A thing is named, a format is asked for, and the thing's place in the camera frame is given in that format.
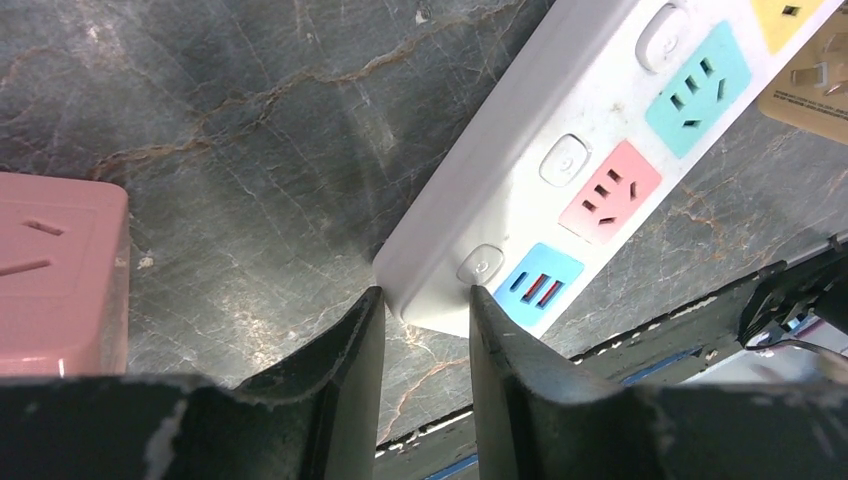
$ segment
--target tabletop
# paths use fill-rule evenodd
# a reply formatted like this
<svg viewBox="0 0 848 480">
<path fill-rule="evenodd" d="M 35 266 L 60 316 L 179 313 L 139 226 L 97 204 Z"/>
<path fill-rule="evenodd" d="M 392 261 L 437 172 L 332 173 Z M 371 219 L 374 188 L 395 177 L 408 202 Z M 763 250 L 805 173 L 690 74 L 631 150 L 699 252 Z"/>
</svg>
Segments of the tabletop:
<svg viewBox="0 0 848 480">
<path fill-rule="evenodd" d="M 546 0 L 7 0 L 0 171 L 130 194 L 129 372 L 234 386 L 335 322 Z M 848 227 L 848 147 L 749 108 L 544 340 L 585 350 Z M 378 441 L 467 404 L 389 318 Z"/>
</svg>

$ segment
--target white plastic casing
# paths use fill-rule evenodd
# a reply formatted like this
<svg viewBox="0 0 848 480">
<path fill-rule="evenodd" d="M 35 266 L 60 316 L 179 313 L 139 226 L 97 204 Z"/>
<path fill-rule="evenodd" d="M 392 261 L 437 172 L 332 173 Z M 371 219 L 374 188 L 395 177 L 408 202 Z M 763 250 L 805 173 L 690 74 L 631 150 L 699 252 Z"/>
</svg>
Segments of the white plastic casing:
<svg viewBox="0 0 848 480">
<path fill-rule="evenodd" d="M 687 34 L 675 46 L 673 63 L 652 73 L 635 54 L 636 45 L 667 3 L 554 3 L 374 260 L 377 283 L 395 316 L 468 336 L 469 286 L 457 275 L 465 259 L 480 245 L 502 252 L 502 265 L 485 284 L 494 292 L 542 242 L 577 259 L 584 270 L 545 317 L 528 328 L 541 336 L 842 0 L 825 1 L 775 55 L 748 1 L 675 1 L 689 19 Z M 646 123 L 645 112 L 723 21 L 730 23 L 751 70 L 750 84 L 677 158 Z M 568 134 L 591 155 L 582 168 L 570 170 L 569 181 L 552 184 L 540 175 L 541 165 Z M 593 245 L 557 220 L 623 140 L 661 173 L 662 182 L 612 240 Z M 573 144 L 568 151 L 574 151 Z"/>
</svg>

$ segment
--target power strip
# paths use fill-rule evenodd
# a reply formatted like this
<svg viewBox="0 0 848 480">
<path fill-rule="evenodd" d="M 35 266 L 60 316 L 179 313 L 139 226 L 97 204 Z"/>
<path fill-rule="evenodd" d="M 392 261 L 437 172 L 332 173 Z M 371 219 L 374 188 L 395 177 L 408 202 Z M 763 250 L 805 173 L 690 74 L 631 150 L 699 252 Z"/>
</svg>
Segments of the power strip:
<svg viewBox="0 0 848 480">
<path fill-rule="evenodd" d="M 374 260 L 392 313 L 468 336 L 479 284 L 541 336 L 841 3 L 554 3 Z"/>
</svg>

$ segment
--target pink box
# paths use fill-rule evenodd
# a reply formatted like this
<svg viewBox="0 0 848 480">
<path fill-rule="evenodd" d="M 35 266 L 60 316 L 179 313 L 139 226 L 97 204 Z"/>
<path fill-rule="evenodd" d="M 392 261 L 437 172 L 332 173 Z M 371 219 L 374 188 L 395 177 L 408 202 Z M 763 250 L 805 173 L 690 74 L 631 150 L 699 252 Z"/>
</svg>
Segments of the pink box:
<svg viewBox="0 0 848 480">
<path fill-rule="evenodd" d="M 0 375 L 123 373 L 127 193 L 0 173 Z"/>
</svg>

